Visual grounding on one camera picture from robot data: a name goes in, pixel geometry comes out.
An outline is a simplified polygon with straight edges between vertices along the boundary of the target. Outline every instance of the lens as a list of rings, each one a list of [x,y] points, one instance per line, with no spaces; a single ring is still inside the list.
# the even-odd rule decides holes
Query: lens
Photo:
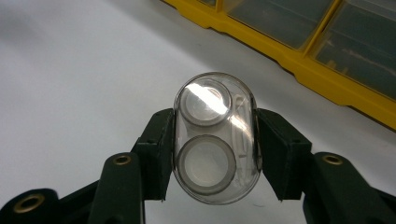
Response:
[[[177,157],[178,174],[188,189],[211,195],[226,189],[235,174],[231,148],[211,135],[192,138]]]
[[[210,126],[224,120],[231,107],[227,89],[212,79],[190,83],[180,96],[180,112],[190,123]]]

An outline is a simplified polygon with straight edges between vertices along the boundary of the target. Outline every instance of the white table surface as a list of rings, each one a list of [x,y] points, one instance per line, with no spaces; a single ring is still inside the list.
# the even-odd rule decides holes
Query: white table surface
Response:
[[[28,189],[59,197],[97,180],[129,151],[156,111],[191,77],[243,80],[313,143],[350,159],[396,195],[396,134],[297,83],[278,64],[203,29],[159,0],[0,0],[0,206]],[[305,223],[302,202],[280,203],[262,175],[226,206],[190,198],[171,177],[147,223]]]

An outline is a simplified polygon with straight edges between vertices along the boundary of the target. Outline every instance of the yellow storage bin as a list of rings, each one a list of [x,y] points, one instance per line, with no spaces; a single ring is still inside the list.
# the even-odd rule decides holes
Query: yellow storage bin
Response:
[[[164,1],[273,58],[307,88],[396,130],[396,1]]]

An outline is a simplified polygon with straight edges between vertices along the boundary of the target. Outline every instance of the transparent plastic case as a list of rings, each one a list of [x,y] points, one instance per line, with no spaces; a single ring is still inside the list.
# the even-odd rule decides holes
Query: transparent plastic case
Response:
[[[345,1],[313,56],[340,74],[396,100],[396,1]]]
[[[273,39],[301,49],[333,0],[224,0],[228,15]]]
[[[235,77],[207,73],[190,80],[175,101],[174,173],[181,187],[203,203],[226,204],[257,183],[255,101]]]

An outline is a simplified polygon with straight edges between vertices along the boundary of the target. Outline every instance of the brass screw insert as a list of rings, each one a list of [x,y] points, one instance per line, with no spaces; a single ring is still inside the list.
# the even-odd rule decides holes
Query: brass screw insert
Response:
[[[322,159],[332,165],[343,164],[343,161],[340,158],[333,156],[333,155],[326,155],[326,156],[322,157]]]
[[[122,155],[122,156],[118,156],[117,158],[115,158],[115,159],[113,160],[113,162],[114,162],[114,164],[116,164],[116,165],[125,165],[125,164],[128,164],[131,160],[132,160],[132,159],[131,159],[130,156],[124,156],[124,155]]]
[[[40,193],[31,194],[14,205],[14,212],[18,214],[30,212],[40,206],[44,200],[44,195]]]

